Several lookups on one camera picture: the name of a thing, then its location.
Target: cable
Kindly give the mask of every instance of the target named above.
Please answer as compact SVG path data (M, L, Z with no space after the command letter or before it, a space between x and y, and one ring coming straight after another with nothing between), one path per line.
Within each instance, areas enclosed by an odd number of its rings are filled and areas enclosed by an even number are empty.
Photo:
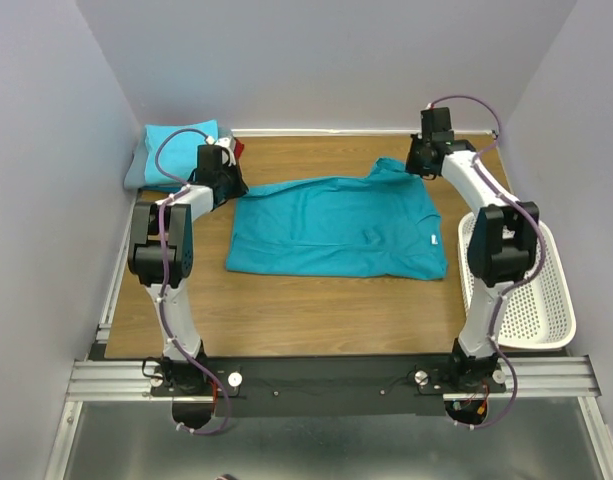
M204 137L204 139L206 140L206 143L209 143L210 140L212 139L212 137L210 137L209 135L206 135L204 132L196 128L182 128L180 130L177 130L171 133L168 137L166 137L166 139L162 142L162 144L157 149L157 152L155 153L155 167L157 168L159 173L183 185L182 189L179 192L177 192L174 195L172 194L169 195L168 198L166 198L159 205L159 210L158 210L159 244L161 245L161 250L162 250L162 265L163 265L163 270L164 270L164 278L162 279L162 288L159 290L159 297L157 299L157 302L159 305L159 318L162 321L162 328L164 329L164 332L166 333L166 336L168 337L168 342L170 342L179 351L179 353L182 354L182 356L188 361L188 363L193 365L200 372L202 372L204 375L210 378L215 383L215 385L217 385L217 387L221 389L222 394L224 395L224 401L226 402L226 415L224 416L224 420L219 426L211 430L195 430L194 428L188 428L187 426L179 423L177 425L177 428L181 430L185 430L192 435L212 435L214 433L220 433L224 431L226 429L226 426L228 425L228 421L230 420L230 417L232 414L232 405L231 405L230 397L228 396L228 392L226 391L224 384L219 380L219 378L217 378L217 376L213 374L213 372L211 372L209 369L207 369L205 366L199 363L195 358L189 355L188 352L186 352L186 350L184 350L182 345L179 343L179 340L177 340L177 337L175 336L172 329L170 328L170 325L168 324L168 321L166 320L166 312L164 310L164 302L166 301L165 300L166 288L168 287L168 281L170 279L170 269L168 266L168 244L166 243L166 235L164 235L164 232L166 230L166 224L164 221L164 213L165 213L167 205L180 199L181 197L186 195L190 190L188 189L189 183L186 180L166 172L161 167L159 163L159 156L162 152L162 149L166 146L166 144L169 141L171 141L177 135L181 133L186 133L186 132L194 132L194 133L200 134L201 136Z
M491 182L491 180L488 178L488 176L484 173L482 169L482 164L481 164L482 155L497 148L497 145L499 144L499 139L502 135L502 122L499 119L499 116L497 115L495 110L493 110L493 108L489 106L483 100L480 100L479 98L476 98L470 95L448 95L445 97L441 97L435 100L434 102L431 102L429 104L429 108L433 108L439 102L443 102L445 100L451 100L455 98L472 100L473 102L479 103L480 105L485 107L495 118L495 122L497 123L497 137L495 138L493 143L491 143L484 149L475 153L471 161L471 164L473 166L473 169L477 173L477 175L483 180L483 182L488 186L488 188L490 188L493 191L493 193L495 193L495 195L497 195L497 197L499 197L503 202L513 207L513 209L515 209L517 213L519 213L522 217L526 219L526 221L529 223L529 225L531 226L531 228L535 231L535 234L537 235L537 241L539 243L539 248L540 248L539 260L537 262L537 267L535 267L535 270L533 271L533 273L527 276L526 278L502 290L501 293L499 294L499 297L497 297L497 301L495 302L493 313L490 318L490 323L488 325L488 341L493 347L493 350L495 350L495 353L497 353L497 355L499 355L499 357L504 361L504 363L508 365L508 369L510 370L510 374L513 378L513 392L511 393L510 400L508 401L504 409L490 422L484 422L484 423L481 423L480 425L464 424L471 429L475 429L475 428L479 429L479 428L491 427L495 425L497 422L499 422L501 419L503 419L506 415L508 415L508 412L510 412L511 408L513 407L513 404L515 403L515 400L517 399L517 384L518 384L517 372L515 371L515 367L511 363L510 359L506 356L504 352L502 352L501 348L499 348L499 345L495 339L495 325L497 324L497 317L499 316L499 311L502 308L502 303L504 302L505 297L511 294L514 290L532 282L541 273L542 269L544 268L544 264L546 263L546 240L544 238L544 235L542 234L541 229L539 228L539 225L533 219L533 217L531 217L530 214L524 208L522 208L521 205L513 201L511 198L505 195L500 189L498 189L497 186L493 182Z

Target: stack of folded clothes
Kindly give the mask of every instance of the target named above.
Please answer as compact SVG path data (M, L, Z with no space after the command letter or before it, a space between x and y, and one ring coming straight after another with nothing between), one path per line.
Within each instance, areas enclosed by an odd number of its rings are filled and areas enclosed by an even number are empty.
M216 120L183 126L146 125L133 153L133 162L124 178L126 190L176 191L179 185L162 175L155 167L155 153L164 140L182 128L196 128L227 145L239 160L244 145L233 137L233 133L217 125ZM177 135L170 140L160 153L159 163L164 171L181 178L189 178L197 168L197 146L203 145L204 137L194 132Z

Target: teal shirt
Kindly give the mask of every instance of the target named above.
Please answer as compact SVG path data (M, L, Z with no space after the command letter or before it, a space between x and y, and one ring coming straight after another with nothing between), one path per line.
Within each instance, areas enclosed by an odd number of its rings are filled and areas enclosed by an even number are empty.
M423 180L392 158L365 178L253 187L237 200L231 271L434 280L446 275L441 218Z

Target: white wall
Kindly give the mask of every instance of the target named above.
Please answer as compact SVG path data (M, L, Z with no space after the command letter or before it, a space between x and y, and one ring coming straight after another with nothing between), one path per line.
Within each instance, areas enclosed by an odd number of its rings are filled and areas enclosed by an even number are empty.
M613 433L613 0L579 0L513 113L513 186L556 235Z
M119 250L135 134L73 1L0 1L0 480L43 478Z
M141 122L410 128L450 93L507 119L575 0L78 0ZM458 128L490 128L459 102Z

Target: blue cloth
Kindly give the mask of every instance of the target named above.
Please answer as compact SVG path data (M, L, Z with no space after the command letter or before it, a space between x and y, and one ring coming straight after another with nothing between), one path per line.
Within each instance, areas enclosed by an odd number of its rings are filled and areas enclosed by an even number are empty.
M175 183L167 176L159 173L155 166L155 153L157 153L159 146L171 133L187 127L197 128L217 140L218 130L216 120L181 127L146 125L146 138L144 142L148 150L148 158L144 168L144 183L146 185L170 185ZM159 164L164 171L186 180L191 172L197 168L197 146L204 145L204 143L204 137L198 133L181 133L166 144L159 156Z
M342 277L446 275L441 218L422 179L380 158L365 178L253 187L237 200L226 268Z

